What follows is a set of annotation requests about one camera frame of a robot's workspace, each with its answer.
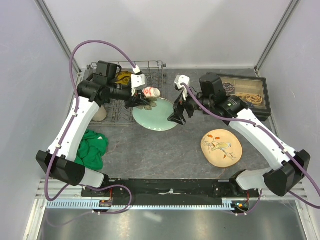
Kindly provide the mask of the green flower plate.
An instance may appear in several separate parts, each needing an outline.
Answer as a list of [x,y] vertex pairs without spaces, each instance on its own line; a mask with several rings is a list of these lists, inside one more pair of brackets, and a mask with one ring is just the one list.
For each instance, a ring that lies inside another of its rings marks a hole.
[[142,127],[157,132],[171,130],[177,123],[168,121],[174,113],[173,103],[162,97],[147,97],[149,105],[134,107],[132,115],[134,120]]

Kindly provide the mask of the cream bird plate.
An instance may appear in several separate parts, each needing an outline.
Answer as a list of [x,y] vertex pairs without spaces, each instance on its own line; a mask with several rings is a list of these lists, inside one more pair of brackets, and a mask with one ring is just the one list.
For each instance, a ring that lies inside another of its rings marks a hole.
[[217,168],[229,168],[237,164],[243,155],[238,138],[225,129],[215,129],[205,134],[200,147],[207,161]]

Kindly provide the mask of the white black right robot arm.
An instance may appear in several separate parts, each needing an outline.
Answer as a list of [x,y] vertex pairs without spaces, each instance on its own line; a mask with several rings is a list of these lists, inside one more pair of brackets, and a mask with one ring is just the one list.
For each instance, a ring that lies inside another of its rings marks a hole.
[[303,178],[309,177],[309,153],[285,144],[259,121],[246,102],[236,95],[228,95],[221,75],[203,75],[199,79],[201,92],[197,95],[191,91],[189,77],[178,75],[174,83],[180,91],[174,103],[159,96],[148,96],[147,105],[133,109],[135,121],[146,129],[163,132],[184,125],[184,112],[191,118],[195,111],[202,111],[240,133],[262,154],[269,167],[237,172],[235,181],[229,184],[233,196],[240,197],[250,189],[267,188],[283,197]]

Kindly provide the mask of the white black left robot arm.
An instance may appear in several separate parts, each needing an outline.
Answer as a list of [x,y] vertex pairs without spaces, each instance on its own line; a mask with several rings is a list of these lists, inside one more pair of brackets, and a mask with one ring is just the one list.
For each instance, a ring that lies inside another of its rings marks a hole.
[[71,186],[91,186],[99,197],[110,191],[108,176],[76,163],[81,140],[102,105],[111,100],[124,101],[125,108],[147,106],[150,102],[143,94],[146,76],[136,65],[127,86],[118,82],[122,67],[116,63],[98,61],[96,69],[76,89],[71,110],[54,142],[46,151],[40,150],[36,161],[47,177]]

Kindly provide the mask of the white orange patterned bowl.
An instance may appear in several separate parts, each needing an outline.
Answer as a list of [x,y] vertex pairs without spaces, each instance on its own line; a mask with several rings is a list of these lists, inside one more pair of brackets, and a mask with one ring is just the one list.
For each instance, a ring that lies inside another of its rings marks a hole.
[[160,97],[161,96],[161,92],[158,88],[156,87],[146,87],[142,90],[143,94],[146,96],[146,97]]

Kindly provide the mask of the yellow patterned plate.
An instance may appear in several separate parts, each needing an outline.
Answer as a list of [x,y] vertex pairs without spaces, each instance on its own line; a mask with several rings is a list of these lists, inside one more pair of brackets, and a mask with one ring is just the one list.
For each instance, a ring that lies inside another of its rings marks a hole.
[[131,84],[131,76],[130,71],[120,71],[116,74],[115,83],[128,87]]

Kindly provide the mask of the beige cup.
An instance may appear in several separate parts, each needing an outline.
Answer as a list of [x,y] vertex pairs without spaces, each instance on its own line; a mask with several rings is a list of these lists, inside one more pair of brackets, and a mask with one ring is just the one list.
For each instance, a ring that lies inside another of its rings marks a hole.
[[93,116],[92,121],[94,122],[102,122],[107,117],[107,111],[105,107],[102,105],[97,113]]

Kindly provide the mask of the green cloth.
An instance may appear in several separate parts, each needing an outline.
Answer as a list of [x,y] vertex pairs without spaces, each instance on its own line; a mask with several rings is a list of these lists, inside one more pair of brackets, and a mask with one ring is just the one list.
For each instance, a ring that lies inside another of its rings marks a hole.
[[87,129],[80,141],[74,162],[90,170],[102,170],[102,157],[106,154],[108,145],[109,141],[105,135]]

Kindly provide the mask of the black glass-lid display box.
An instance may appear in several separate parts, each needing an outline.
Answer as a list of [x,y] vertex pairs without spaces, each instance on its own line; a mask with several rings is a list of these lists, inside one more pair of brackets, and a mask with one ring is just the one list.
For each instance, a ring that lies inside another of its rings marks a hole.
[[228,96],[237,96],[247,103],[248,107],[261,122],[272,114],[267,87],[263,77],[217,74],[222,81]]

